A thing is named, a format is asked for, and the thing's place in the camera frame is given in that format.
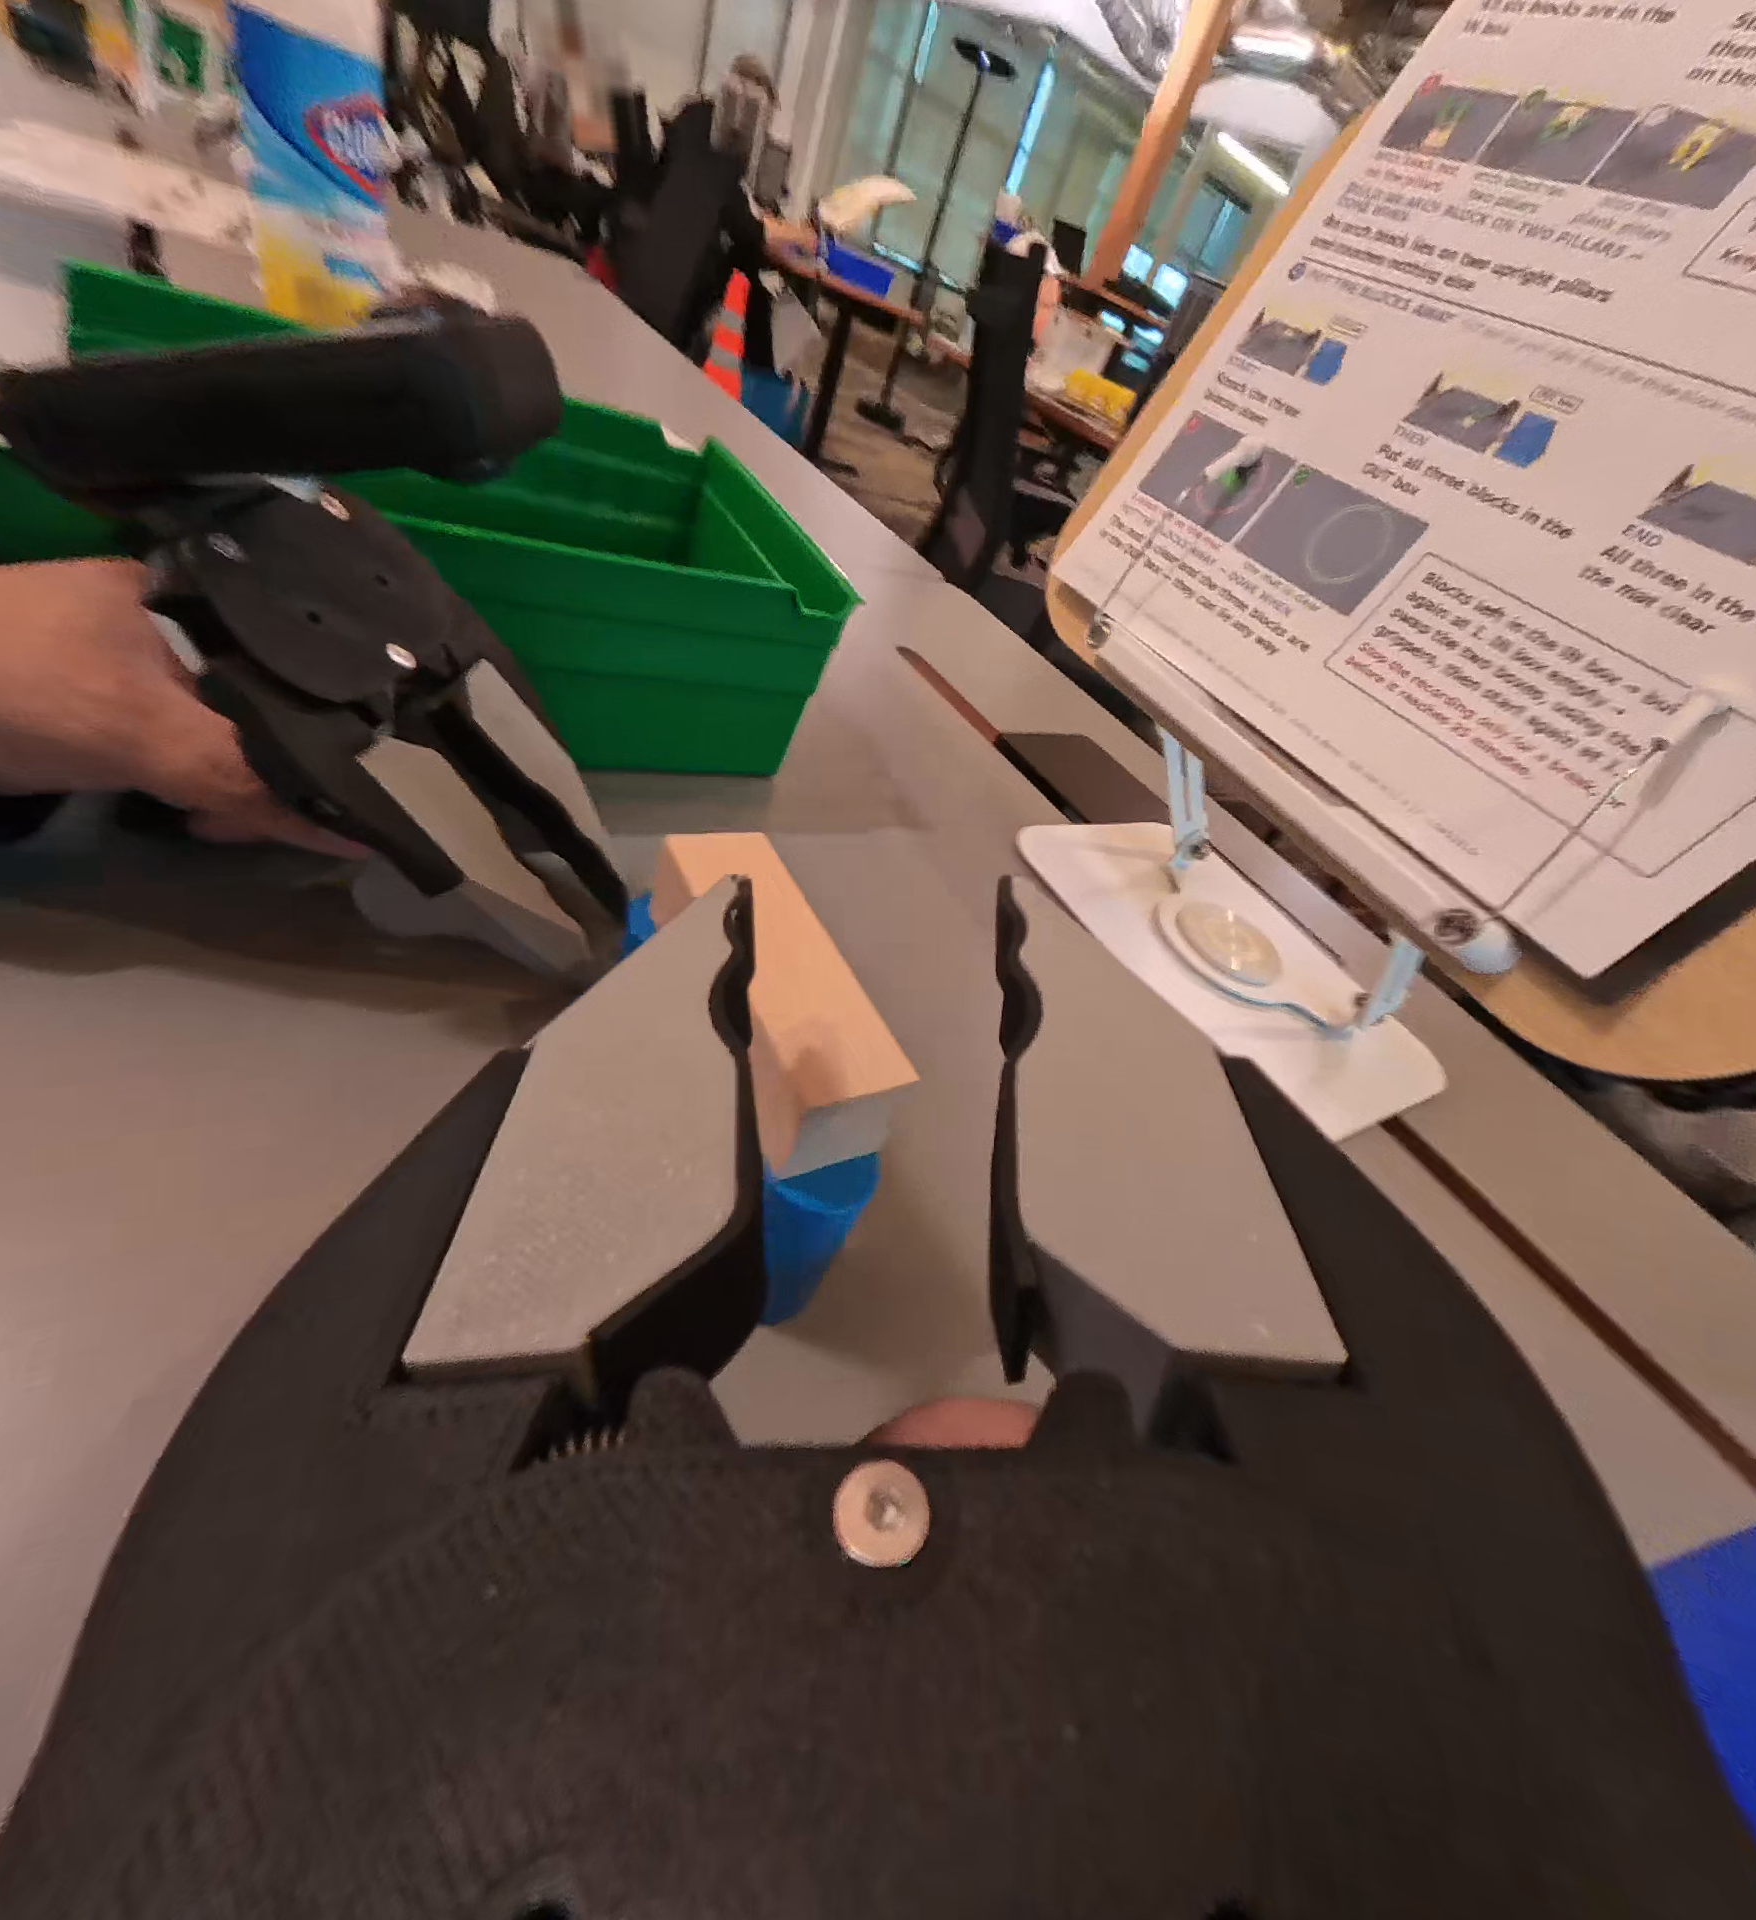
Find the black floor lamp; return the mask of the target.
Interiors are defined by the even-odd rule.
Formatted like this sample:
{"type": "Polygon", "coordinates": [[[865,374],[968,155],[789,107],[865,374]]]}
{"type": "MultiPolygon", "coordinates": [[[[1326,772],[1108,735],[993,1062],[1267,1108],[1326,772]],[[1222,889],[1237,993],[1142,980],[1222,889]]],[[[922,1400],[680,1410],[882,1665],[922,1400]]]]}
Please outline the black floor lamp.
{"type": "Polygon", "coordinates": [[[886,363],[878,392],[856,401],[856,413],[866,425],[879,428],[886,434],[890,434],[899,444],[906,444],[911,434],[906,433],[905,412],[895,403],[895,384],[899,384],[899,374],[902,374],[906,358],[911,355],[911,346],[914,342],[922,346],[922,334],[932,318],[937,284],[941,284],[937,242],[943,237],[943,227],[952,214],[952,198],[955,198],[960,168],[965,161],[965,148],[969,144],[981,98],[985,93],[985,84],[999,84],[999,81],[1014,78],[1014,61],[1009,61],[1001,51],[981,41],[977,36],[965,36],[965,33],[955,36],[952,52],[969,77],[969,93],[965,98],[965,105],[963,105],[963,114],[957,122],[957,131],[952,136],[952,151],[943,161],[943,173],[937,180],[937,198],[936,198],[936,206],[931,211],[931,223],[922,237],[919,271],[911,284],[911,308],[914,308],[918,318],[895,324],[890,358],[886,363]]]}

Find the person's left hand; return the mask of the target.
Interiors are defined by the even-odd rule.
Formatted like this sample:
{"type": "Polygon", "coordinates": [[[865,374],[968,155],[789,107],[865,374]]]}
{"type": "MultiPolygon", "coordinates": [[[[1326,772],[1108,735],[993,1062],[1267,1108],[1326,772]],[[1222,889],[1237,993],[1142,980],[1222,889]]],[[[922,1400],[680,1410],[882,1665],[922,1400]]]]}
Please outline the person's left hand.
{"type": "Polygon", "coordinates": [[[141,793],[215,844],[364,854],[269,793],[123,558],[0,568],[0,793],[141,793]]]}

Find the wooden beam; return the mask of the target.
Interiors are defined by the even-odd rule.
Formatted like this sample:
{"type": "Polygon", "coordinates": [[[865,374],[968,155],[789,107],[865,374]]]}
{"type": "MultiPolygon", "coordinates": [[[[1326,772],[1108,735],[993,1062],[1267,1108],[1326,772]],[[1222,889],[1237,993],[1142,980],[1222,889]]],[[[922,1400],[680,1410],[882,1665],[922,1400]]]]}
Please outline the wooden beam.
{"type": "Polygon", "coordinates": [[[1122,271],[1122,258],[1138,237],[1155,194],[1191,123],[1191,105],[1234,26],[1238,3],[1189,3],[1175,44],[1155,84],[1131,161],[1115,189],[1096,244],[1085,258],[1083,283],[1108,289],[1122,271]]]}

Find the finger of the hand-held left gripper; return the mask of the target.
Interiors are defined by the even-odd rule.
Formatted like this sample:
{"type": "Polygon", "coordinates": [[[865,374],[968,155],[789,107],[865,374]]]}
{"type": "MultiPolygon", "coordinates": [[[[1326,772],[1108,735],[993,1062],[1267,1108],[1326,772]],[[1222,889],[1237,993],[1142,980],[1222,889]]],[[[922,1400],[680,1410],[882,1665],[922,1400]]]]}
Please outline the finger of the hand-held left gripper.
{"type": "Polygon", "coordinates": [[[599,946],[542,879],[508,847],[483,798],[430,747],[382,735],[357,771],[396,808],[404,864],[375,852],[350,896],[360,917],[396,938],[464,938],[571,987],[599,976],[599,946]]]}
{"type": "Polygon", "coordinates": [[[629,896],[600,809],[534,699],[480,658],[433,694],[433,747],[554,910],[587,938],[621,938],[629,896]]]}

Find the white document stand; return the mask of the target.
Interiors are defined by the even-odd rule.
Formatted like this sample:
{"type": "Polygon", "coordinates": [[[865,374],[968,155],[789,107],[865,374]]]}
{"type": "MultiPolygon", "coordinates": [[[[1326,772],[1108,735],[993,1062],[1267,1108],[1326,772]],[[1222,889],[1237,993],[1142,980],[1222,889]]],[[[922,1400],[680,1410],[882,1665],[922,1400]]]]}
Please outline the white document stand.
{"type": "Polygon", "coordinates": [[[1510,928],[1131,632],[1105,674],[1155,719],[1171,819],[1026,829],[1018,852],[1064,913],[1210,1045],[1259,1069],[1326,1140],[1344,1141],[1445,1092],[1411,1024],[1428,958],[1507,974],[1510,928]],[[1226,842],[1238,785],[1383,920],[1383,951],[1337,958],[1282,893],[1296,872],[1226,842]]]}

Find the disinfectant wipes canister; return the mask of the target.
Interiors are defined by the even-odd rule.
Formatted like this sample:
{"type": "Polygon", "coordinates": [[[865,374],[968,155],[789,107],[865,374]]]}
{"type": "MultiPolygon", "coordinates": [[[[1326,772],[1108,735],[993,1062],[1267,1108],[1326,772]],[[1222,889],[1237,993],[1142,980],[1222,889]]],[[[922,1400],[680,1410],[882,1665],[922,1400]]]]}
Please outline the disinfectant wipes canister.
{"type": "Polygon", "coordinates": [[[226,16],[263,305],[305,326],[356,324],[404,271],[385,219],[385,7],[235,3],[226,16]]]}

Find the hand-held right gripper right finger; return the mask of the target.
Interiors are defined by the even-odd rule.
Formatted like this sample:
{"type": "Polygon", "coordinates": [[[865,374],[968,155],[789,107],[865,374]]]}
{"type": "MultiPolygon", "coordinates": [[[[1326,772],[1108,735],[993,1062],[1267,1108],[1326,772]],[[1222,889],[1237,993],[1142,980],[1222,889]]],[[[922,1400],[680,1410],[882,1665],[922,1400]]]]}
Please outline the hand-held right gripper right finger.
{"type": "Polygon", "coordinates": [[[1134,1419],[1206,1369],[1334,1378],[1341,1334],[1214,1045],[1031,879],[995,881],[993,980],[1005,1378],[1102,1373],[1134,1419]]]}

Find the green plastic bin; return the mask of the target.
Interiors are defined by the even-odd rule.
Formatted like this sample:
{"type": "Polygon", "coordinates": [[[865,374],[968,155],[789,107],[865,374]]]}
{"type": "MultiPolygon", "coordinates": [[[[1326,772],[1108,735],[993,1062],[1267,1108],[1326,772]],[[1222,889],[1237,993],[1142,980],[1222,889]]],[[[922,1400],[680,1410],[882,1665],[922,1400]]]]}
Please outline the green plastic bin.
{"type": "MultiPolygon", "coordinates": [[[[353,326],[439,302],[380,305],[353,326]]],[[[63,267],[63,308],[65,349],[45,363],[343,331],[78,262],[63,267]]],[[[860,604],[728,446],[676,446],[661,421],[592,399],[564,392],[562,425],[497,478],[392,470],[339,486],[484,620],[589,772],[767,778],[860,604]]],[[[0,562],[108,554],[141,556],[0,444],[0,562]]]]}

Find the black desk grommet cover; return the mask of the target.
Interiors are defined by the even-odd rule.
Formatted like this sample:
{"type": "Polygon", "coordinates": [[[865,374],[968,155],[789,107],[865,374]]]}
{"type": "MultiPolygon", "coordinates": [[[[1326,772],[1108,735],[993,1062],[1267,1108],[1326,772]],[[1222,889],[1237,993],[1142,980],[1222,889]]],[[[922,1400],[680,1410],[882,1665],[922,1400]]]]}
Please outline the black desk grommet cover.
{"type": "Polygon", "coordinates": [[[1163,788],[1083,734],[999,734],[993,747],[1067,823],[1171,823],[1163,788]]]}

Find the natural wooden arch block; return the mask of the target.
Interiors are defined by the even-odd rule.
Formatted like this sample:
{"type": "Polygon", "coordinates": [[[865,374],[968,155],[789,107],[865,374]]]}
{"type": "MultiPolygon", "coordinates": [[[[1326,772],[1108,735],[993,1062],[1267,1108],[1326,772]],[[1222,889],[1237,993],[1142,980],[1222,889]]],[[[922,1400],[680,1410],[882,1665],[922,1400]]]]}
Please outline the natural wooden arch block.
{"type": "Polygon", "coordinates": [[[721,881],[750,885],[750,1079],[773,1179],[878,1156],[918,1070],[761,833],[673,833],[650,876],[657,925],[721,881]]]}

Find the printed instruction sheet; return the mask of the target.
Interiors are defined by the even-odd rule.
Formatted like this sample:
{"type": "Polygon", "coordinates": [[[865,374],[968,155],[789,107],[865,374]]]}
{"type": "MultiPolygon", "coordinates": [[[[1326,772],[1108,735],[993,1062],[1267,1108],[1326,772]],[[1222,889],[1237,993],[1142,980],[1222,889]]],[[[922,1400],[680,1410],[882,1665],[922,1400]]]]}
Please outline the printed instruction sheet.
{"type": "Polygon", "coordinates": [[[1756,864],[1756,4],[1449,4],[1057,579],[1597,978],[1756,864]]]}

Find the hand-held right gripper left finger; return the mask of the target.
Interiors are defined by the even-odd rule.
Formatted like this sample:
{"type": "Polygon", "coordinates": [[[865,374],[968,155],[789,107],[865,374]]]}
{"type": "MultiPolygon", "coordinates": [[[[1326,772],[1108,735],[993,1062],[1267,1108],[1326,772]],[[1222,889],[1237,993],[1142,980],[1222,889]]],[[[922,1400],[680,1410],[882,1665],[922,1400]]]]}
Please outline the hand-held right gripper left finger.
{"type": "Polygon", "coordinates": [[[740,1351],[767,1290],[750,976],[750,884],[721,879],[525,1046],[408,1377],[715,1377],[740,1351]]]}

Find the black office chair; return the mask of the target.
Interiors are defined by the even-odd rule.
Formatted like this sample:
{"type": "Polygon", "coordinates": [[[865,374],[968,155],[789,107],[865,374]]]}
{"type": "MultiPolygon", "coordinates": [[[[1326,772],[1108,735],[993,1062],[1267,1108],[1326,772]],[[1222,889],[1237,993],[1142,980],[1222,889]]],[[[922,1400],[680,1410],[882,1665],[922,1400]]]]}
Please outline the black office chair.
{"type": "Polygon", "coordinates": [[[746,276],[746,298],[765,296],[765,219],[715,98],[690,98],[663,123],[650,182],[611,217],[605,264],[621,302],[683,355],[708,342],[733,275],[746,276]]]}
{"type": "Polygon", "coordinates": [[[965,401],[943,459],[937,503],[914,552],[965,593],[976,593],[995,558],[1061,532],[1076,498],[1023,478],[1026,371],[1035,341],[1039,296],[1050,279],[1040,244],[1014,254],[989,244],[965,301],[973,349],[965,401]]]}

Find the wooden backing board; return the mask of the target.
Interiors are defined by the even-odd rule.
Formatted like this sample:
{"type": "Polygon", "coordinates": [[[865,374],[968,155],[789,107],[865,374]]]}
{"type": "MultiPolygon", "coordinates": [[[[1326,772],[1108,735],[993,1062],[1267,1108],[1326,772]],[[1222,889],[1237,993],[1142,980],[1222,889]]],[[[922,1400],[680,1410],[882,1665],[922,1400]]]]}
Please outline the wooden backing board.
{"type": "Polygon", "coordinates": [[[1246,801],[1303,852],[1315,893],[1328,893],[1371,935],[1408,946],[1413,967],[1431,964],[1445,993],[1477,1003],[1516,1042],[1635,1080],[1756,1073],[1756,864],[1628,955],[1619,964],[1622,993],[1597,993],[1532,946],[1516,951],[1507,974],[1473,974],[1463,946],[1434,930],[1437,908],[1413,905],[1413,889],[1431,896],[1442,884],[1428,864],[1214,699],[1189,684],[1172,689],[1166,665],[1142,656],[1137,640],[1110,640],[1105,614],[1057,575],[1046,611],[1102,686],[1122,690],[1204,761],[1229,798],[1246,801]]]}

